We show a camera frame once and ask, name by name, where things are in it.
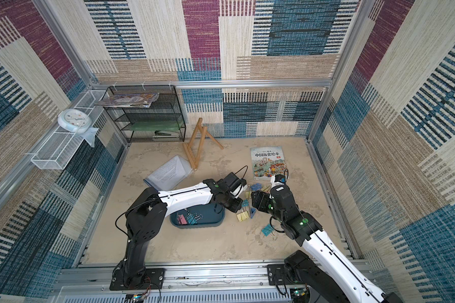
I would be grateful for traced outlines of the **Chinese history picture book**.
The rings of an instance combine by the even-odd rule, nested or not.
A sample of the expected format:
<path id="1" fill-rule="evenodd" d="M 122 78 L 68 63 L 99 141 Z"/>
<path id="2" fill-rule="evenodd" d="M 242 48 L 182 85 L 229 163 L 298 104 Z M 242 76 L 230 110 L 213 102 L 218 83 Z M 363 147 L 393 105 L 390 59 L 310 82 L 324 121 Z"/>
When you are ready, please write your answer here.
<path id="1" fill-rule="evenodd" d="M 269 180 L 287 169 L 282 146 L 251 148 L 250 156 L 255 180 Z"/>

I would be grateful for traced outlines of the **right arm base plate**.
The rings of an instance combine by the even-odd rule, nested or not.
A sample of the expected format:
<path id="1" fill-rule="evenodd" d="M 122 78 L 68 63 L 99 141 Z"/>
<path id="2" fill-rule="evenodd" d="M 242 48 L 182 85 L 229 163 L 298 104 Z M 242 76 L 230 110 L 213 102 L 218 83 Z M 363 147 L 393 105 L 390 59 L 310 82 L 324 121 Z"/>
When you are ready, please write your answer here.
<path id="1" fill-rule="evenodd" d="M 269 285 L 271 286 L 283 286 L 283 285 L 297 285 L 301 284 L 298 279 L 294 276 L 294 273 L 287 269 L 284 265 L 273 264 L 267 265 L 267 274 Z"/>

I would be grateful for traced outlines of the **teal plastic storage box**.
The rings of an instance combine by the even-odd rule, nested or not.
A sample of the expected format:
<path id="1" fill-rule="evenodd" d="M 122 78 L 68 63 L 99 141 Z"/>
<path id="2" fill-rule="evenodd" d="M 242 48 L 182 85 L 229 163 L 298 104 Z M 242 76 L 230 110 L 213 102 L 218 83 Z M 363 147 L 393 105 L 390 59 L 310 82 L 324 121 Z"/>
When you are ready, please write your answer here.
<path id="1" fill-rule="evenodd" d="M 179 225 L 177 216 L 184 215 L 187 219 L 188 214 L 202 215 L 203 219 L 200 220 L 197 225 Z M 194 207 L 184 208 L 180 211 L 174 212 L 169 216 L 171 224 L 179 229 L 217 227 L 221 225 L 224 218 L 225 208 L 217 203 L 209 203 L 206 205 L 197 205 Z"/>

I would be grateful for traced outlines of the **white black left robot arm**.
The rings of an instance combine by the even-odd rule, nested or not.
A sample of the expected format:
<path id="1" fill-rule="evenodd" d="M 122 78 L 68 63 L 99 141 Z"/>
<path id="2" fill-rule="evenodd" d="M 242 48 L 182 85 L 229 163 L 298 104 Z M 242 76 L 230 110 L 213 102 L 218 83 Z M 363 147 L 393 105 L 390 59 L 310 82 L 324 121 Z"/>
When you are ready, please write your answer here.
<path id="1" fill-rule="evenodd" d="M 215 181 L 206 179 L 194 186 L 173 191 L 145 189 L 123 213 L 126 218 L 126 251 L 112 272 L 110 290 L 140 290 L 155 284 L 155 276 L 145 268 L 149 242 L 159 234 L 164 219 L 172 213 L 198 205 L 214 203 L 236 213 L 248 188 L 246 180 L 234 173 Z"/>

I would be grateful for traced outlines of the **yellow binder clip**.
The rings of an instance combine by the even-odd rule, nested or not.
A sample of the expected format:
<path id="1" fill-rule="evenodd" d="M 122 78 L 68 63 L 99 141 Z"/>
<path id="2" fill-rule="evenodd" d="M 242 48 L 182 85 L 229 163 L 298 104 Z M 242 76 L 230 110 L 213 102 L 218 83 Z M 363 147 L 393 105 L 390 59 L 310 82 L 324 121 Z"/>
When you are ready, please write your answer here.
<path id="1" fill-rule="evenodd" d="M 250 219 L 250 212 L 244 211 L 244 212 L 241 212 L 241 213 L 237 213 L 236 217 L 237 217 L 239 222 L 243 222 L 245 220 Z"/>

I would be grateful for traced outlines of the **wooden easel stand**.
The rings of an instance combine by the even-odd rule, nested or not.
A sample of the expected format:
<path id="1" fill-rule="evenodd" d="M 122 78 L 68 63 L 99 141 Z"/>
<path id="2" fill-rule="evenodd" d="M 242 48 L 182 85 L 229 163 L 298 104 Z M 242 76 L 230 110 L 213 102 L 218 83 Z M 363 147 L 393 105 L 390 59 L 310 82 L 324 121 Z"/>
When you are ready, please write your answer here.
<path id="1" fill-rule="evenodd" d="M 200 134 L 200 140 L 198 143 L 198 147 L 196 149 L 196 154 L 194 153 L 192 147 L 194 142 L 197 138 L 197 134 Z M 224 146 L 215 139 L 215 137 L 210 134 L 208 131 L 208 127 L 203 125 L 203 119 L 200 117 L 195 125 L 195 128 L 192 132 L 192 137 L 189 142 L 183 143 L 183 149 L 187 155 L 188 162 L 193 170 L 197 170 L 200 164 L 200 158 L 203 151 L 203 146 L 206 141 L 206 138 L 209 138 L 212 142 L 214 142 L 221 150 L 224 150 Z"/>

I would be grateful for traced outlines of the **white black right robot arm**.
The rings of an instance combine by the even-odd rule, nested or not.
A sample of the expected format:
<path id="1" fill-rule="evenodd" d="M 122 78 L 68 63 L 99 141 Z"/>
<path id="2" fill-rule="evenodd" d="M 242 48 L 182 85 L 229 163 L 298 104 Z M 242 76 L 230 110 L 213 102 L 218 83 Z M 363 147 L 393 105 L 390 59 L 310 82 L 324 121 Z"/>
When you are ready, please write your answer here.
<path id="1" fill-rule="evenodd" d="M 284 234 L 302 248 L 284 260 L 290 281 L 311 286 L 327 302 L 402 301 L 394 292 L 376 286 L 347 259 L 321 224 L 298 208 L 287 185 L 278 184 L 269 193 L 253 192 L 252 203 L 277 220 Z"/>

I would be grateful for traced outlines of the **teal binder clip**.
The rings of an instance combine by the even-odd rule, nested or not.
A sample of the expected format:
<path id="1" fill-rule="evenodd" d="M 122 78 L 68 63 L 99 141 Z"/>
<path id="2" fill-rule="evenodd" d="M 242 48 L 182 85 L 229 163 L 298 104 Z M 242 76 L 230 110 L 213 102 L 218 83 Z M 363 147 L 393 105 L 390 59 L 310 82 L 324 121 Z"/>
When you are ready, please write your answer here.
<path id="1" fill-rule="evenodd" d="M 263 227 L 262 230 L 261 230 L 261 233 L 265 237 L 271 237 L 273 241 L 275 241 L 278 238 L 275 235 L 275 231 L 274 231 L 273 227 L 270 224 L 268 224 L 265 227 Z"/>
<path id="2" fill-rule="evenodd" d="M 189 225 L 197 225 L 200 220 L 203 219 L 202 215 L 194 215 L 194 214 L 188 214 L 187 215 L 187 222 Z"/>

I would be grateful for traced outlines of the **magazine on shelf top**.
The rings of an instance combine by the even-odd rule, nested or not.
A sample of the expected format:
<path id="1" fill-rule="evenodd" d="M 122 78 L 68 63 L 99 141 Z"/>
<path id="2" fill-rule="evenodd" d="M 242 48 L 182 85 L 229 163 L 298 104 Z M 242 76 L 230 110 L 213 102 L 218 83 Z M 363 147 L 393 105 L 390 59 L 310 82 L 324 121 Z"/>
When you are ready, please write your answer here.
<path id="1" fill-rule="evenodd" d="M 149 108 L 159 97 L 159 93 L 118 94 L 105 97 L 94 105 L 112 108 Z"/>

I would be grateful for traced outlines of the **blue binder clip lower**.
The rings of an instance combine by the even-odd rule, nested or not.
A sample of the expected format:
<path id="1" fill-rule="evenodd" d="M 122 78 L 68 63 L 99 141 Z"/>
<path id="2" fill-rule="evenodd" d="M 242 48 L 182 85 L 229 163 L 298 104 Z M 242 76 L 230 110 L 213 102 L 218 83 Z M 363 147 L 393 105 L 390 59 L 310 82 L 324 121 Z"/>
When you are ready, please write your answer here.
<path id="1" fill-rule="evenodd" d="M 255 213 L 256 213 L 256 209 L 255 208 L 250 208 L 250 210 L 249 210 L 250 219 L 252 219 L 254 217 Z"/>

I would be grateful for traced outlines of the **pink binder clip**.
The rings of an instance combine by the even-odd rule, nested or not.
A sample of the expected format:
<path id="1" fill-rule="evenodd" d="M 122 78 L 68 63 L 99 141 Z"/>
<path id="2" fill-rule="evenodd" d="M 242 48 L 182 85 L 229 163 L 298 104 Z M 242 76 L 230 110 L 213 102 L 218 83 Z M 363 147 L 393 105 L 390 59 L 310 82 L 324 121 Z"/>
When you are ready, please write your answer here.
<path id="1" fill-rule="evenodd" d="M 188 221 L 184 215 L 178 215 L 177 220 L 179 225 L 188 225 Z"/>

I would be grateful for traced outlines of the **white round clock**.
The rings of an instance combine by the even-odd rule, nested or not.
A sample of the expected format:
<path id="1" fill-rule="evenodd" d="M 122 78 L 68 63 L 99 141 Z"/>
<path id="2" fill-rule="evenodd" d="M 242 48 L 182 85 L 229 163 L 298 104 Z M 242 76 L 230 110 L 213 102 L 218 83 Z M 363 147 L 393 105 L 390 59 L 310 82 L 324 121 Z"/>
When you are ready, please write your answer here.
<path id="1" fill-rule="evenodd" d="M 58 116 L 58 124 L 71 133 L 85 133 L 91 126 L 91 118 L 77 109 L 66 109 Z"/>

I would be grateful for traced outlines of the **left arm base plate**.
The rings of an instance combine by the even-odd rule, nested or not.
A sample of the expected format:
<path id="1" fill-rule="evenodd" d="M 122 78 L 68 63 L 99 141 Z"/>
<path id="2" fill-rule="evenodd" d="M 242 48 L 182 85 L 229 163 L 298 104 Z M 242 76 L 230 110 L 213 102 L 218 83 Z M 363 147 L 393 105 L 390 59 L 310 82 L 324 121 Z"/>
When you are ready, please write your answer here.
<path id="1" fill-rule="evenodd" d="M 162 289 L 164 274 L 164 268 L 144 268 L 133 275 L 127 275 L 123 269 L 116 268 L 112 273 L 109 290 Z"/>

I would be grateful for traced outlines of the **green folder on shelf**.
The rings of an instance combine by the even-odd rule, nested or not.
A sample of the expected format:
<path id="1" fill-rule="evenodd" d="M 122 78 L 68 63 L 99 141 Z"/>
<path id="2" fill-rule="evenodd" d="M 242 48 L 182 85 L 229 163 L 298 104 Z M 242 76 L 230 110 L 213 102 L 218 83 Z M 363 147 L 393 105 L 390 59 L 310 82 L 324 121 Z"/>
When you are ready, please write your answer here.
<path id="1" fill-rule="evenodd" d="M 133 122 L 129 128 L 131 131 L 179 131 L 181 125 L 174 121 L 145 121 Z"/>

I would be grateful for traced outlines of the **teal binder clip front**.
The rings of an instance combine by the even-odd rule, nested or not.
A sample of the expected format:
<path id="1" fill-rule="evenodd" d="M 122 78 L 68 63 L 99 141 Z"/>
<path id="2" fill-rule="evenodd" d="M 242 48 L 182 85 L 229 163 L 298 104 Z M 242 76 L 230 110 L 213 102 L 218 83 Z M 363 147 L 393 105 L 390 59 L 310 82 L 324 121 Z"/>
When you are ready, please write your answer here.
<path id="1" fill-rule="evenodd" d="M 273 227 L 270 224 L 268 224 L 265 227 L 263 227 L 262 230 L 261 230 L 261 233 L 265 237 L 271 237 L 273 241 L 275 241 L 278 238 L 275 235 L 275 231 L 274 231 Z"/>

